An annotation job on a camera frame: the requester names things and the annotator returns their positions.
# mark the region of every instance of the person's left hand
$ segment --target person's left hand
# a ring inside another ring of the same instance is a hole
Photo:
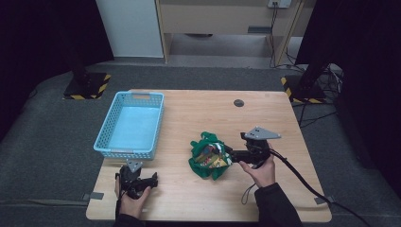
[[[141,217],[144,204],[150,194],[150,189],[151,187],[148,186],[138,200],[134,200],[131,197],[129,197],[127,193],[124,193],[124,195],[121,198],[120,214],[133,216],[139,219]],[[118,176],[117,179],[115,180],[115,188],[114,188],[114,193],[117,196],[117,198],[119,191],[120,191],[120,177]]]

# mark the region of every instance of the basket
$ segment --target basket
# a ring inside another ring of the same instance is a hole
[[[94,149],[105,158],[152,160],[164,99],[162,93],[116,93]]]

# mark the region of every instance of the gray floor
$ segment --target gray floor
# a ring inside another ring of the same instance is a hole
[[[299,41],[292,40],[288,49],[291,56],[296,56]],[[182,34],[175,36],[171,47],[168,63],[125,58],[88,67],[90,71],[106,71],[112,75],[100,100],[68,101],[54,96],[62,93],[71,78],[68,74],[40,84],[37,95],[27,102],[24,114],[0,144],[0,201],[76,201],[82,193],[91,192],[102,161],[102,157],[92,150],[97,134],[94,125],[103,121],[115,91],[130,88],[227,89],[219,85],[221,83],[200,82],[199,77],[216,81],[228,79],[228,88],[233,90],[279,91],[282,89],[279,78],[297,73],[286,67],[269,68],[270,49],[262,36],[214,35],[207,38]],[[298,117],[301,109],[294,107]],[[71,110],[83,111],[77,116]],[[334,111],[331,105],[308,105],[304,119]],[[400,199],[378,171],[360,165],[335,115],[302,128],[302,132],[326,196],[333,196],[372,226],[401,226]],[[333,206],[331,211],[333,219],[330,222],[305,223],[305,226],[364,226],[338,207]],[[190,224],[194,227],[218,226],[218,223]],[[110,221],[87,220],[84,206],[0,206],[0,226],[111,225]],[[165,227],[188,225],[148,223],[148,226]]]

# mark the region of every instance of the black curtain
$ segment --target black curtain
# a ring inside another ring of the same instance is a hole
[[[57,15],[60,27],[54,27],[46,8]],[[113,60],[95,0],[2,1],[0,29],[0,140],[36,85],[71,71],[58,29],[64,30],[83,65]]]
[[[401,197],[401,5],[396,0],[349,0],[341,8],[343,2],[317,1],[296,63],[318,58],[325,36],[340,26],[338,40],[324,47],[335,53],[329,62],[344,73],[336,103],[339,118],[362,164],[379,169]]]

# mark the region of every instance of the green bag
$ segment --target green bag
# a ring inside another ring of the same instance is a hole
[[[212,175],[216,180],[233,163],[225,152],[224,142],[215,134],[204,131],[199,142],[192,141],[192,158],[188,160],[192,170],[202,178]]]

